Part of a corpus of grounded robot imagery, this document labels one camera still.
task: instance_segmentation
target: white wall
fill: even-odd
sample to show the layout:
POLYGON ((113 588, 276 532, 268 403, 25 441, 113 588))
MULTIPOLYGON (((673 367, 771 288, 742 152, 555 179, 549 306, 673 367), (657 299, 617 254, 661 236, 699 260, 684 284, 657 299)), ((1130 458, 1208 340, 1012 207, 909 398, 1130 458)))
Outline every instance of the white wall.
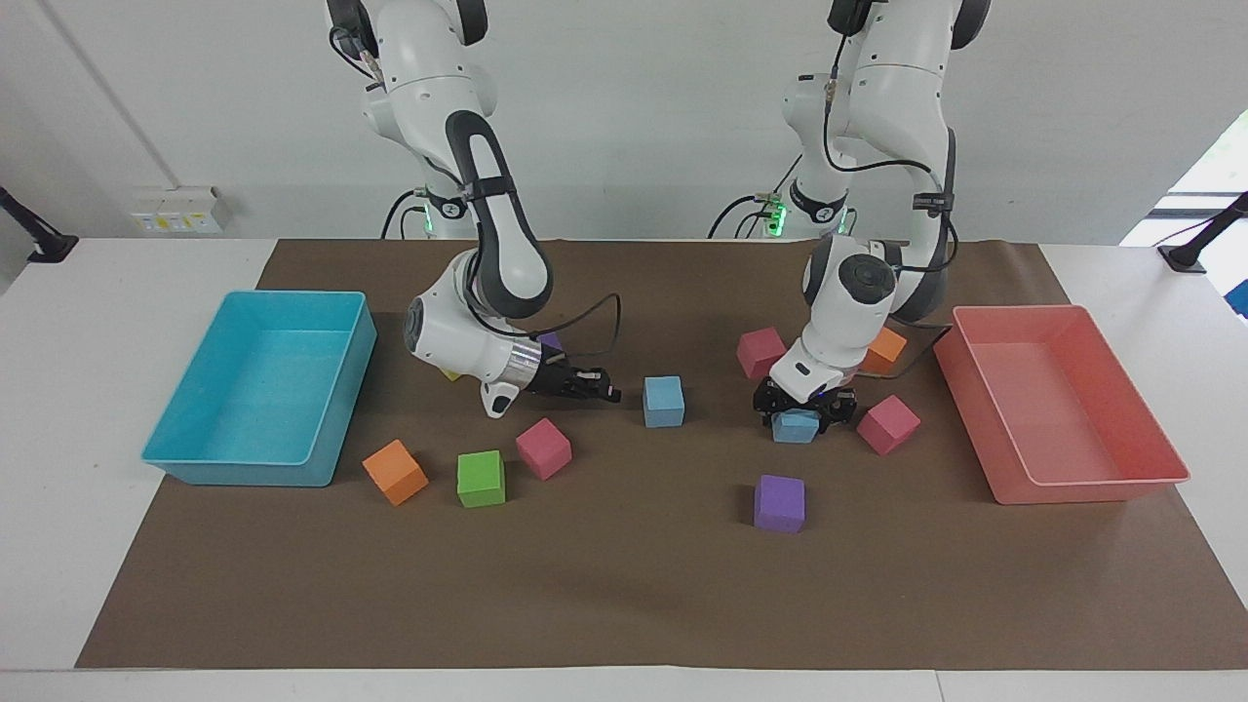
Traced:
MULTIPOLYGON (((414 185, 408 156, 363 124, 361 79, 329 51, 318 0, 9 0, 0 129, 26 146, 0 146, 0 182, 27 186, 62 229, 129 234, 130 187, 161 174, 72 51, 40 45, 54 34, 41 2, 177 179, 221 187, 240 235, 376 236, 414 185)), ((826 70, 835 49, 827 6, 489 2, 470 52, 498 82, 493 124, 534 229, 700 236, 729 200, 770 189, 796 152, 785 82, 826 70)), ((1246 27, 1242 0, 997 0, 946 84, 958 230, 1121 240, 1248 107, 1248 84, 1231 80, 1248 65, 1246 27)), ((895 236, 906 186, 862 176, 860 232, 895 236)))

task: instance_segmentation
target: plastic bin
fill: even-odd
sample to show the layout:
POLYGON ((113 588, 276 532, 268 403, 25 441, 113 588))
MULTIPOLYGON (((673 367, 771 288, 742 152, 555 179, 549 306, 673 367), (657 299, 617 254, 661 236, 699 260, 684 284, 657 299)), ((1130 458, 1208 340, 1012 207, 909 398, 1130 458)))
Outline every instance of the plastic bin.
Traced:
POLYGON ((1083 307, 956 307, 936 357, 1002 505, 1131 500, 1191 477, 1083 307))
POLYGON ((142 460, 192 485, 328 485, 376 340, 361 292, 231 292, 142 460))

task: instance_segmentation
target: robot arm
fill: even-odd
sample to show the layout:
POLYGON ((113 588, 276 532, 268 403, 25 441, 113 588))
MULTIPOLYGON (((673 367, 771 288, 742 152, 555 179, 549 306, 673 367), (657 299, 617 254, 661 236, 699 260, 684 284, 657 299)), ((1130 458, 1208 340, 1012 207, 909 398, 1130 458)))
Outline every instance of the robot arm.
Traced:
POLYGON ((605 371, 572 367, 562 352, 507 321, 538 314, 553 276, 485 121, 492 85, 474 79, 480 71, 464 55, 487 29, 480 0, 371 0, 372 14, 359 0, 328 5, 338 46, 377 79, 364 96, 371 124, 417 156, 438 216, 470 215, 478 239, 412 302, 408 350, 479 378, 490 417, 503 416, 522 390, 618 402, 605 371))
POLYGON ((830 22, 846 32, 842 62, 851 69, 831 80, 800 76, 790 86, 785 119, 804 159, 785 197, 789 226, 822 239, 802 280, 810 322, 755 393, 755 408, 766 420, 807 407, 820 412, 821 428, 847 421, 852 395, 840 388, 854 378, 889 315, 917 321, 941 302, 953 139, 940 95, 951 47, 973 39, 987 6, 988 0, 836 0, 830 22), (827 162, 825 134, 840 169, 827 162), (846 154, 851 139, 910 172, 915 211, 909 232, 899 237, 905 246, 834 232, 851 175, 862 169, 846 154))

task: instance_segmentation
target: pink cube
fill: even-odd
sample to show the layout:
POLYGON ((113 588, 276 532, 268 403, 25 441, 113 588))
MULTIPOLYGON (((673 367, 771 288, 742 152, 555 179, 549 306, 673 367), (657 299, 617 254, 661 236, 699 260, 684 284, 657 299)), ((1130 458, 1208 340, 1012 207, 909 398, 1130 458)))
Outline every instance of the pink cube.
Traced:
POLYGON ((919 416, 896 395, 890 395, 859 422, 859 436, 881 456, 901 446, 919 428, 919 416))
POLYGON ((741 362, 745 377, 763 380, 771 372, 771 366, 785 355, 785 351, 787 349, 785 349, 784 341, 780 341, 776 327, 773 326, 743 334, 741 340, 736 344, 736 360, 741 362))
POLYGON ((515 447, 520 450, 524 465, 542 480, 548 480, 572 462, 572 442, 550 420, 542 420, 518 436, 515 447))

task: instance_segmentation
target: electrical socket panel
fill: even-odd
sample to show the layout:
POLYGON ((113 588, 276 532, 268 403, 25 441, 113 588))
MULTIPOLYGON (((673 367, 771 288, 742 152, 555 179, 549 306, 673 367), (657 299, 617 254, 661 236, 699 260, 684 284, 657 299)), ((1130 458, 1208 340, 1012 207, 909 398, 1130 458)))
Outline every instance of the electrical socket panel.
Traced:
POLYGON ((223 234, 231 214, 215 187, 135 191, 130 217, 144 234, 223 234))

